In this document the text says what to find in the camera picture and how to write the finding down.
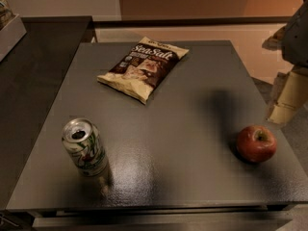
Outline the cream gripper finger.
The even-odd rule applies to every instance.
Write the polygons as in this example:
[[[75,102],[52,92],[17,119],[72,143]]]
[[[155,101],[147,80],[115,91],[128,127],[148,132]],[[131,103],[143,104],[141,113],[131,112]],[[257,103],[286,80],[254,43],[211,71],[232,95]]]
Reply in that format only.
[[[266,44],[268,47],[276,47],[276,48],[280,48],[281,47],[281,43],[282,43],[282,39],[285,35],[285,31],[286,31],[286,27],[283,26],[281,27],[279,30],[277,30],[272,36],[270,36],[267,40],[266,40]]]
[[[288,73],[279,72],[270,94],[267,121],[286,124],[308,101],[308,68],[295,66]]]

